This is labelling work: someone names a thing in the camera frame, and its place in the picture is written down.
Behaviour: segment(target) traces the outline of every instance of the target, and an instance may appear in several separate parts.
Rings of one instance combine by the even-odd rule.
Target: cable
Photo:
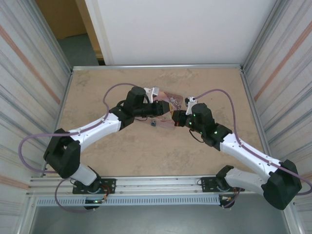
[[[148,96],[146,94],[144,95],[144,97],[145,97],[145,100],[147,101],[147,103],[150,103],[150,100],[149,100],[149,98],[148,98]]]
[[[121,104],[123,104],[125,102],[125,100],[122,100],[122,101],[120,101],[119,103],[117,103],[117,105],[116,106],[121,106]]]
[[[193,135],[193,133],[192,133],[191,130],[189,130],[189,132],[190,132],[191,136],[192,136],[195,140],[197,140],[199,143],[204,143],[204,141],[198,140],[198,139]]]
[[[60,208],[62,208],[63,210],[67,211],[67,212],[76,213],[76,214],[85,214],[85,213],[88,213],[88,212],[93,211],[93,210],[78,211],[78,210],[67,209],[67,208],[63,207],[63,206],[60,204],[60,202],[58,201],[58,197],[57,197],[58,189],[59,189],[60,185],[61,185],[64,181],[66,181],[66,180],[68,180],[68,179],[69,179],[69,178],[62,179],[62,180],[60,181],[60,183],[57,185],[57,188],[55,189],[55,192],[54,192],[54,199],[55,199],[55,202],[57,203],[57,205],[58,205]]]
[[[235,202],[235,200],[238,198],[238,195],[240,194],[241,188],[239,188],[238,193],[236,194],[236,196],[234,196],[233,199],[231,199],[231,202],[226,204],[225,206],[223,206],[223,208],[227,208],[229,205],[231,205],[233,202]]]
[[[270,163],[269,160],[267,160],[267,159],[261,157],[260,155],[258,155],[257,153],[255,153],[254,151],[250,150],[248,147],[246,147],[246,146],[244,146],[244,145],[242,144],[242,142],[240,141],[240,139],[239,139],[239,137],[238,137],[238,133],[237,133],[237,128],[236,128],[236,115],[235,115],[234,104],[233,104],[233,101],[232,101],[230,95],[229,95],[227,92],[225,92],[225,91],[222,90],[222,89],[212,89],[212,90],[209,90],[209,91],[207,91],[207,92],[205,92],[205,93],[203,93],[203,94],[201,94],[201,95],[195,97],[194,99],[197,100],[197,99],[201,98],[202,96],[204,96],[204,95],[206,95],[206,94],[208,94],[208,93],[214,92],[214,91],[223,92],[223,93],[229,98],[229,100],[230,100],[231,107],[232,107],[232,112],[233,112],[234,134],[235,134],[236,140],[237,140],[237,142],[239,143],[239,145],[240,145],[243,149],[245,149],[246,151],[248,151],[249,153],[251,153],[252,155],[256,156],[258,159],[261,159],[262,161],[268,163],[269,165],[272,165],[272,166],[274,166],[274,167],[276,167],[276,168],[278,168],[278,169],[280,169],[280,170],[283,170],[283,171],[285,171],[285,172],[291,174],[292,176],[297,177],[298,179],[303,180],[304,182],[306,182],[306,183],[310,186],[310,189],[309,189],[308,191],[306,191],[306,192],[298,193],[297,196],[307,195],[307,194],[312,193],[312,183],[311,183],[310,181],[308,181],[306,178],[304,178],[304,177],[302,177],[302,176],[300,176],[300,175],[298,175],[298,174],[296,174],[296,173],[294,173],[294,172],[292,172],[292,171],[290,171],[290,170],[288,170],[288,169],[286,169],[286,168],[283,168],[283,167],[281,167],[281,166],[279,166],[279,165],[276,165],[275,163]]]
[[[109,93],[113,88],[115,88],[115,87],[117,87],[117,86],[120,86],[120,85],[131,85],[131,86],[136,86],[136,85],[131,84],[131,83],[119,83],[119,84],[115,84],[115,85],[113,85],[112,87],[110,87],[110,88],[106,91],[106,93],[105,93],[105,95],[104,95],[104,97],[103,97],[103,103],[104,103],[104,105],[106,106],[106,114],[105,114],[104,118],[103,118],[101,121],[99,121],[98,123],[96,123],[96,124],[94,124],[94,125],[92,125],[92,126],[86,128],[86,129],[82,130],[80,133],[84,133],[84,132],[89,131],[89,130],[91,130],[91,129],[93,129],[93,128],[96,128],[96,127],[98,127],[100,124],[102,124],[102,123],[106,120],[106,118],[107,118],[107,116],[108,116],[108,114],[109,114],[109,106],[108,106],[108,104],[105,102],[105,99],[106,99],[108,93]],[[25,167],[27,167],[28,169],[30,169],[30,170],[32,170],[32,171],[34,171],[34,172],[37,172],[37,173],[57,173],[57,172],[53,172],[53,171],[39,170],[39,169],[36,169],[36,168],[30,166],[30,165],[25,161],[24,156],[23,156],[23,154],[22,154],[22,147],[23,147],[23,144],[24,144],[27,140],[29,140],[29,139],[31,139],[31,138],[35,138],[35,137],[70,137],[70,136],[78,135],[78,134],[80,134],[80,133],[79,133],[79,132],[75,132],[75,133],[64,133],[64,134],[61,134],[61,133],[33,134],[33,135],[30,135],[30,136],[27,136],[27,137],[25,137],[25,138],[19,143],[19,158],[20,158],[21,162],[24,164]],[[68,211],[68,212],[72,212],[72,213],[79,213],[79,214],[82,214],[82,213],[87,213],[87,212],[92,211],[92,210],[87,210],[87,211],[71,210],[71,209],[67,209],[67,208],[63,207],[63,206],[59,203],[58,198],[57,198],[58,189],[59,189],[60,185],[61,185],[65,180],[67,180],[67,179],[61,180],[60,183],[57,185],[57,187],[56,187],[56,189],[55,189],[54,198],[55,198],[55,202],[57,203],[57,205],[58,205],[59,207],[61,207],[63,210]]]
[[[135,120],[137,120],[137,121],[146,121],[146,120],[147,120],[147,117],[146,117],[146,119],[138,119],[138,118],[135,118]]]
[[[202,186],[202,184],[199,184],[199,183],[198,183],[200,180],[201,180],[201,179],[199,179],[199,180],[196,182],[196,184],[199,185],[199,186]]]
[[[101,187],[103,190],[106,188],[106,190],[107,190],[106,196],[108,196],[108,194],[111,193],[111,189],[109,188],[109,186],[107,184],[102,184]]]
[[[120,86],[120,85],[131,85],[131,86],[136,86],[136,85],[130,84],[130,83],[119,83],[119,84],[115,84],[115,85],[113,85],[112,87],[110,87],[110,88],[106,91],[106,93],[105,93],[105,95],[104,95],[104,97],[103,97],[103,103],[104,103],[104,105],[106,106],[106,114],[105,114],[103,120],[99,121],[98,123],[96,123],[96,124],[94,124],[94,125],[92,125],[92,126],[86,128],[86,129],[83,129],[80,133],[84,133],[84,132],[86,132],[86,131],[89,131],[89,130],[91,130],[91,129],[94,129],[94,128],[98,127],[100,124],[102,124],[102,123],[105,121],[105,119],[107,118],[107,116],[108,116],[108,114],[109,114],[109,106],[108,106],[108,104],[105,102],[105,99],[106,99],[108,93],[109,93],[113,88],[115,88],[115,87],[117,87],[117,86]],[[27,137],[25,137],[23,140],[21,140],[21,142],[19,143],[19,158],[20,158],[21,162],[24,164],[25,167],[27,167],[28,169],[30,169],[30,170],[32,170],[32,171],[34,171],[34,172],[37,172],[37,173],[57,173],[57,172],[54,172],[54,171],[39,170],[39,169],[36,169],[36,168],[30,166],[30,165],[25,161],[24,156],[23,156],[23,154],[22,154],[22,147],[23,147],[23,144],[24,144],[27,140],[29,140],[29,139],[31,139],[31,138],[35,138],[35,137],[70,137],[70,136],[78,135],[78,134],[80,134],[80,133],[79,133],[79,132],[74,132],[74,133],[49,133],[49,134],[41,133],[41,134],[33,134],[33,135],[30,135],[30,136],[27,136]]]

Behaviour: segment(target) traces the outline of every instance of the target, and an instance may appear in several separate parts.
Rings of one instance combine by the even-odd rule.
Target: white wall
[[[86,0],[106,64],[243,63],[275,0]]]

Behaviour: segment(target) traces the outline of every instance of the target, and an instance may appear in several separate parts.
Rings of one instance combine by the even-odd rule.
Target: white arm segment
[[[103,118],[104,117],[101,117],[98,120],[88,123],[87,125],[81,128],[73,129],[73,130],[70,130],[69,132],[70,133],[81,132],[83,129],[91,127],[100,121],[103,121]],[[121,122],[118,120],[118,117],[112,113],[109,113],[106,120],[102,124],[100,124],[98,127],[93,128],[84,133],[81,133],[79,135],[71,136],[71,138],[74,140],[78,140],[80,142],[80,147],[81,147],[80,152],[82,152],[89,145],[93,144],[94,142],[101,139],[102,137],[107,136],[110,133],[118,132],[120,130],[120,125],[121,125]]]
[[[103,121],[103,117],[98,120],[93,121],[81,128],[70,130],[70,133],[81,132],[83,129],[91,127],[98,122]],[[89,131],[81,133],[79,135],[71,136],[72,139],[78,140],[80,142],[80,152],[86,149],[89,145],[101,139],[102,137],[109,135],[110,133],[118,132],[120,129],[121,122],[118,117],[112,113],[109,113],[106,120],[100,124],[98,127],[93,128]],[[70,178],[80,181],[86,186],[89,186],[97,178],[97,175],[89,167],[80,163],[78,170],[70,176]]]
[[[264,153],[258,151],[257,149],[242,140],[241,142],[244,146],[251,149],[256,154],[269,160],[270,162],[279,165],[280,161],[278,159],[265,155]],[[236,159],[238,159],[250,169],[252,169],[254,172],[256,172],[262,178],[263,184],[266,183],[268,178],[270,177],[269,172],[275,172],[277,170],[276,167],[268,165],[261,159],[255,157],[254,155],[243,149],[236,141],[235,134],[228,134],[226,137],[224,137],[224,141],[220,143],[220,150],[231,156],[234,156]]]
[[[158,96],[159,88],[155,86],[155,87],[153,87],[151,89],[144,88],[144,90],[146,92],[146,95],[147,95],[148,100],[150,101],[150,103],[153,103],[153,98]]]
[[[192,107],[197,104],[195,97],[189,97],[189,102],[187,103],[186,115],[192,114]]]
[[[256,174],[233,168],[227,172],[225,180],[231,187],[244,188],[248,191],[263,195],[261,185],[265,184],[265,182]]]

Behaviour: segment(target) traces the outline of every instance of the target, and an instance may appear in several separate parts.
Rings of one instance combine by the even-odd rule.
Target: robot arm
[[[281,165],[281,167],[298,174],[295,164],[289,160],[281,162],[272,158],[241,139],[241,144],[239,144],[230,129],[215,123],[212,112],[206,104],[197,103],[193,97],[186,98],[185,102],[188,107],[187,111],[173,111],[172,119],[175,121],[175,126],[186,126],[190,131],[199,133],[204,143],[234,156],[256,173],[243,172],[233,166],[226,166],[216,175],[219,188],[224,191],[229,187],[244,188],[263,195],[274,207],[280,210],[285,209],[301,190],[301,182],[298,178],[270,164]],[[242,145],[265,158],[269,163],[255,157],[242,148]]]
[[[111,133],[132,124],[135,117],[156,117],[169,112],[169,103],[153,101],[159,89],[133,87],[127,98],[109,110],[109,114],[83,127],[68,132],[58,129],[55,133],[79,133],[73,136],[52,137],[43,156],[47,163],[62,177],[82,183],[91,193],[98,190],[99,176],[90,167],[80,163],[80,153],[88,146]]]

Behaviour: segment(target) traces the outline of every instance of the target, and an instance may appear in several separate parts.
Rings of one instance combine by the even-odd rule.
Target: purple tube
[[[231,202],[229,204],[226,204],[225,206],[223,206],[223,208],[227,208],[228,206],[230,206],[233,202],[235,202],[235,200],[238,198],[238,195],[240,194],[240,191],[242,189],[239,188],[238,193],[236,194],[236,196],[231,200]]]
[[[86,129],[82,130],[80,133],[84,133],[84,132],[86,132],[86,131],[89,131],[89,130],[91,130],[91,129],[94,129],[94,128],[98,127],[100,124],[102,124],[102,123],[105,121],[105,119],[107,118],[108,113],[109,113],[109,106],[108,106],[108,104],[105,102],[105,98],[106,98],[106,96],[108,95],[108,93],[109,93],[113,88],[115,88],[115,87],[117,87],[117,86],[120,86],[120,85],[131,85],[131,86],[136,86],[136,85],[130,84],[130,83],[119,83],[119,84],[115,84],[114,86],[112,86],[111,88],[109,88],[109,89],[106,91],[106,93],[105,93],[105,95],[104,95],[104,97],[103,97],[103,103],[104,103],[104,105],[106,106],[106,114],[105,114],[105,116],[104,116],[104,119],[101,120],[101,121],[99,121],[98,123],[96,123],[96,124],[94,124],[94,125],[92,125],[92,126],[86,128]],[[29,139],[31,139],[31,138],[35,138],[35,137],[68,137],[68,136],[74,136],[74,135],[77,135],[77,134],[79,134],[79,132],[75,132],[75,133],[50,133],[50,134],[44,134],[44,133],[42,133],[42,134],[33,134],[33,135],[30,135],[30,136],[27,136],[27,137],[25,137],[23,140],[21,140],[21,142],[19,143],[19,150],[18,150],[18,152],[19,152],[19,158],[20,158],[21,162],[24,164],[25,167],[27,167],[28,169],[30,169],[30,170],[32,170],[32,171],[34,171],[34,172],[37,172],[37,173],[57,173],[57,172],[53,172],[53,171],[39,170],[39,169],[36,169],[36,168],[30,166],[30,165],[25,161],[24,156],[23,156],[23,154],[22,154],[22,147],[23,147],[23,144],[24,144],[27,140],[29,140]]]
[[[78,210],[67,209],[67,208],[63,207],[63,206],[60,204],[60,202],[58,201],[58,197],[57,197],[58,189],[59,189],[60,185],[61,185],[64,181],[66,181],[66,180],[68,180],[68,179],[69,179],[69,178],[62,179],[62,180],[60,181],[60,183],[57,185],[57,188],[55,189],[55,192],[54,192],[54,199],[55,199],[55,202],[57,203],[57,205],[58,205],[59,207],[61,207],[63,210],[67,211],[67,212],[76,213],[76,214],[85,214],[85,213],[88,213],[88,212],[93,211],[93,210],[78,211]]]
[[[243,149],[245,149],[246,151],[248,151],[249,153],[251,153],[252,155],[256,156],[258,159],[261,159],[262,161],[264,161],[264,162],[266,162],[266,163],[270,163],[267,159],[261,157],[260,155],[258,155],[258,154],[255,153],[254,151],[252,151],[252,150],[250,150],[249,148],[247,148],[246,146],[242,145],[242,142],[241,142],[240,139],[239,139],[239,136],[238,136],[238,133],[237,133],[237,129],[236,129],[236,115],[235,115],[234,104],[233,104],[233,101],[232,101],[230,95],[229,95],[227,92],[225,92],[225,91],[222,90],[222,89],[212,89],[212,90],[209,90],[209,91],[207,91],[207,92],[205,92],[205,93],[203,93],[203,94],[201,94],[201,95],[195,97],[195,99],[199,99],[199,98],[201,98],[202,96],[204,96],[204,95],[206,95],[206,94],[208,94],[208,93],[214,92],[214,91],[223,92],[223,93],[228,97],[228,99],[230,100],[231,107],[232,107],[232,112],[233,112],[234,134],[235,134],[236,140],[237,140],[237,142],[239,143],[239,145],[240,145]],[[292,171],[290,171],[290,170],[288,170],[288,169],[286,169],[286,168],[283,168],[283,167],[281,167],[281,166],[279,166],[279,165],[276,165],[275,163],[271,163],[271,165],[274,166],[274,167],[276,167],[276,168],[278,168],[278,169],[280,169],[280,170],[283,170],[283,171],[285,171],[285,172],[291,174],[291,175],[294,176],[294,177],[297,177],[298,179],[300,179],[300,180],[306,182],[306,183],[310,186],[310,189],[309,189],[308,191],[302,192],[302,193],[298,193],[297,196],[307,195],[307,194],[312,193],[312,183],[311,183],[310,181],[308,181],[306,178],[304,178],[304,177],[302,177],[302,176],[300,176],[300,175],[298,175],[298,174],[296,174],[296,173],[294,173],[294,172],[292,172]]]

